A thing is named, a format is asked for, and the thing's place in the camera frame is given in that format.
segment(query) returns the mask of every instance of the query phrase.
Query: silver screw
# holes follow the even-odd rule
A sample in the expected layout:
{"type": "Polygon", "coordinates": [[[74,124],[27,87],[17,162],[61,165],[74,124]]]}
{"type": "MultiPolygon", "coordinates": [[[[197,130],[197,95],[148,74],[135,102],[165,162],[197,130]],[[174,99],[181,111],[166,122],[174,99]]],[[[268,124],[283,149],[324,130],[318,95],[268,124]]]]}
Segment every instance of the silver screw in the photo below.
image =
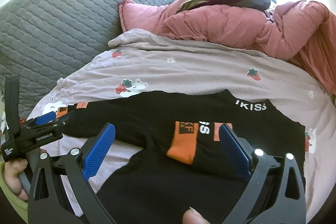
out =
{"type": "Polygon", "coordinates": [[[294,155],[292,153],[287,153],[286,154],[286,158],[288,158],[289,160],[293,160],[294,159],[294,155]]]}
{"type": "Polygon", "coordinates": [[[42,154],[40,155],[40,159],[41,159],[41,160],[44,160],[44,159],[47,158],[47,156],[48,156],[47,153],[42,153],[42,154]]]}
{"type": "Polygon", "coordinates": [[[264,151],[262,151],[261,149],[257,148],[257,149],[254,150],[254,153],[255,153],[257,156],[261,157],[261,156],[263,156],[264,151]]]}
{"type": "Polygon", "coordinates": [[[74,148],[74,149],[71,150],[70,153],[71,153],[71,155],[76,156],[76,155],[79,154],[79,149],[78,148],[74,148]]]}

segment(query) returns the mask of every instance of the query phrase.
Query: bed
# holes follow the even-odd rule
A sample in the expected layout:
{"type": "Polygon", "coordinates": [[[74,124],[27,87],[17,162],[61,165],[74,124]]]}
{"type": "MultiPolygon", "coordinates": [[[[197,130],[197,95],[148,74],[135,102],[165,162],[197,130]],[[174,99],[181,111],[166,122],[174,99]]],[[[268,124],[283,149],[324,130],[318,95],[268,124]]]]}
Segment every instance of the bed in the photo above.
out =
{"type": "MultiPolygon", "coordinates": [[[[171,40],[142,29],[122,34],[121,1],[11,0],[0,9],[0,79],[4,84],[5,77],[21,75],[21,117],[151,90],[209,94],[229,89],[251,102],[269,99],[306,127],[307,223],[325,223],[336,182],[332,154],[336,109],[318,81],[258,51],[171,40]],[[124,81],[130,83],[127,90],[120,88],[124,81]]],[[[134,1],[166,5],[174,0],[134,1]]],[[[84,141],[64,136],[46,149],[51,155],[62,155],[84,141]]],[[[93,189],[97,192],[111,172],[139,150],[116,141],[98,175],[90,180],[93,189]]],[[[64,183],[80,215],[66,179],[64,183]]]]}

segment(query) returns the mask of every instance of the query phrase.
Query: person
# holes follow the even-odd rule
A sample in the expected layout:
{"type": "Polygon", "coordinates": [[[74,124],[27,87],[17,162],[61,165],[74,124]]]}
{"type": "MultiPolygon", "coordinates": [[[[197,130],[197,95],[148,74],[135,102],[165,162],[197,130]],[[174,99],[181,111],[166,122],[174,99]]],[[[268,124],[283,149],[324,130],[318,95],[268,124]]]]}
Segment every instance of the person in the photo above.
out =
{"type": "MultiPolygon", "coordinates": [[[[25,159],[15,159],[5,163],[4,170],[0,170],[0,174],[2,173],[2,179],[6,184],[6,186],[8,187],[8,189],[16,196],[17,199],[20,199],[24,202],[28,201],[28,195],[22,188],[21,182],[18,178],[18,174],[20,172],[23,172],[26,167],[27,167],[27,161],[25,159]]],[[[182,224],[210,224],[210,223],[207,220],[205,220],[195,209],[190,208],[184,213],[182,218],[182,224]]]]}

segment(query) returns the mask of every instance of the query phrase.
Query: bed sheet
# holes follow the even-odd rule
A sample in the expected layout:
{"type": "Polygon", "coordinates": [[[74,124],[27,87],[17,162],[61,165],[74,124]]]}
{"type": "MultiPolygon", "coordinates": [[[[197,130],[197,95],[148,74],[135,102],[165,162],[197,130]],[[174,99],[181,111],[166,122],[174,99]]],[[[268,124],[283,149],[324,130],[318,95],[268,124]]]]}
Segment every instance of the bed sheet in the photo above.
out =
{"type": "MultiPolygon", "coordinates": [[[[318,212],[336,181],[333,155],[336,109],[316,79],[298,67],[258,51],[208,42],[176,41],[141,29],[120,35],[109,46],[111,50],[59,79],[30,117],[62,105],[128,97],[151,90],[209,94],[229,89],[235,97],[248,101],[270,99],[284,115],[306,128],[307,222],[318,212]]],[[[64,136],[44,148],[51,155],[62,155],[84,142],[85,139],[64,136]]],[[[115,141],[98,174],[90,179],[94,191],[139,150],[115,141]]],[[[81,215],[65,177],[63,182],[75,213],[81,215]]]]}

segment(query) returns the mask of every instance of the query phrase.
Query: blue gripper pad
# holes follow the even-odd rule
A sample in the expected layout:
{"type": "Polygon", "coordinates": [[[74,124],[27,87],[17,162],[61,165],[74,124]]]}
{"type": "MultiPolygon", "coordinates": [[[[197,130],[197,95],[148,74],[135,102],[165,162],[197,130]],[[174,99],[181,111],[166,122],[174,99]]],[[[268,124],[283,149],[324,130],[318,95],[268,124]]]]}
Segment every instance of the blue gripper pad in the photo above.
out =
{"type": "Polygon", "coordinates": [[[37,126],[40,126],[41,124],[47,123],[52,121],[53,119],[56,119],[56,112],[49,112],[47,114],[44,114],[40,117],[38,117],[35,121],[35,124],[37,126]]]}
{"type": "Polygon", "coordinates": [[[234,136],[231,133],[231,130],[225,125],[219,127],[218,136],[219,141],[233,164],[238,176],[245,180],[249,180],[252,176],[250,159],[239,144],[237,136],[234,136]]]}
{"type": "Polygon", "coordinates": [[[110,123],[84,158],[82,173],[86,181],[97,174],[115,136],[116,129],[114,125],[110,123]]]}

